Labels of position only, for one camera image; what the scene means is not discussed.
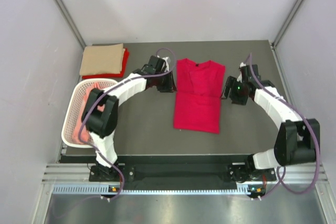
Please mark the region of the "crimson t shirt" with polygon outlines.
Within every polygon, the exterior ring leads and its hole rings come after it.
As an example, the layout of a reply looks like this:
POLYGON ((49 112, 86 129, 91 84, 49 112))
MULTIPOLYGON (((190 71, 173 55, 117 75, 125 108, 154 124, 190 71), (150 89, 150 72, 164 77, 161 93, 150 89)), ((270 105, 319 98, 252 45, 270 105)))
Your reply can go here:
POLYGON ((220 132, 225 66, 214 61, 177 61, 177 92, 173 127, 179 130, 220 132))

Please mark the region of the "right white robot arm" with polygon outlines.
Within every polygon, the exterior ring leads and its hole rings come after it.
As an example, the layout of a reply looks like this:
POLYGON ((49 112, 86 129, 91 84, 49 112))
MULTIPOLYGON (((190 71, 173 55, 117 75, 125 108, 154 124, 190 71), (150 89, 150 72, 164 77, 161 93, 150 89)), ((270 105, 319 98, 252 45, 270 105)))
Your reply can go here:
POLYGON ((308 119, 313 133, 310 133, 303 118, 283 99, 269 80, 261 82, 263 90, 256 81, 237 80, 228 77, 224 87, 224 98, 230 98, 233 104, 246 105, 251 98, 274 122, 278 129, 273 148, 251 154, 245 161, 245 174, 252 180, 258 179, 267 169, 277 166, 289 166, 316 161, 316 146, 313 136, 320 142, 320 124, 315 119, 308 119))

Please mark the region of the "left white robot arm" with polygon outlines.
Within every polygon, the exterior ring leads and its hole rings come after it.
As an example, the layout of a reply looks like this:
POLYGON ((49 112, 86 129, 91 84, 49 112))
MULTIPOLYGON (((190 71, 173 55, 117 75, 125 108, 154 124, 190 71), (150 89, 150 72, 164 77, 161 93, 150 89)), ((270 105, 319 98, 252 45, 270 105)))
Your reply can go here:
POLYGON ((160 92, 174 92, 173 74, 170 71, 149 74, 138 69, 111 87, 90 91, 81 115, 80 131, 88 131, 88 145, 95 149, 97 155, 96 164, 91 167, 91 182, 111 182, 121 178, 113 140, 119 106, 151 87, 160 92))

